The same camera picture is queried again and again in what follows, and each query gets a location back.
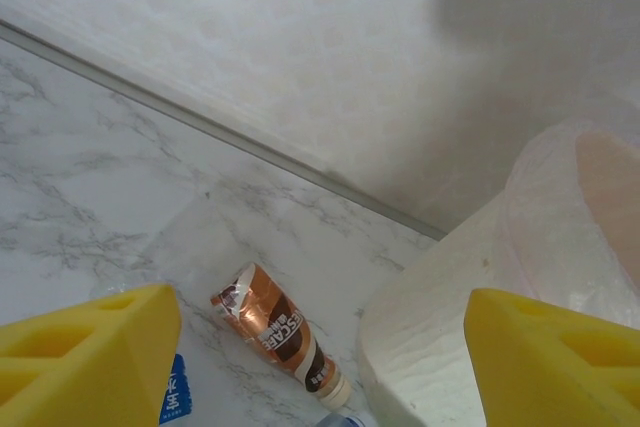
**white wall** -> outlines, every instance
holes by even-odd
[[[638,0],[0,0],[0,17],[450,229],[640,78]]]

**white cap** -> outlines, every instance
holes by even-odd
[[[358,427],[378,427],[378,421],[369,412],[360,412],[355,416],[350,415],[347,419],[355,422]]]
[[[338,384],[329,394],[320,399],[320,403],[322,403],[322,405],[327,409],[335,412],[347,403],[347,400],[349,400],[349,397],[351,396],[351,390],[351,384],[347,378],[340,373]]]

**label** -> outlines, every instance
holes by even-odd
[[[291,316],[280,314],[280,316],[271,323],[267,329],[262,332],[258,339],[262,346],[267,350],[277,350],[282,347],[296,332],[300,329],[304,317],[299,310],[296,310]]]
[[[167,383],[167,392],[160,411],[159,424],[184,417],[191,413],[191,393],[185,374],[184,359],[176,354]]]

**brown tube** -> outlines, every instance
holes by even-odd
[[[211,303],[245,342],[325,407],[337,410],[349,399],[349,382],[322,352],[302,313],[258,264],[245,266]]]

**marble countertop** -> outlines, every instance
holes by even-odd
[[[362,309],[434,241],[5,42],[0,144],[1,324],[153,271],[182,304],[188,425],[313,425],[317,400],[214,321],[209,296],[254,260],[366,405]]]

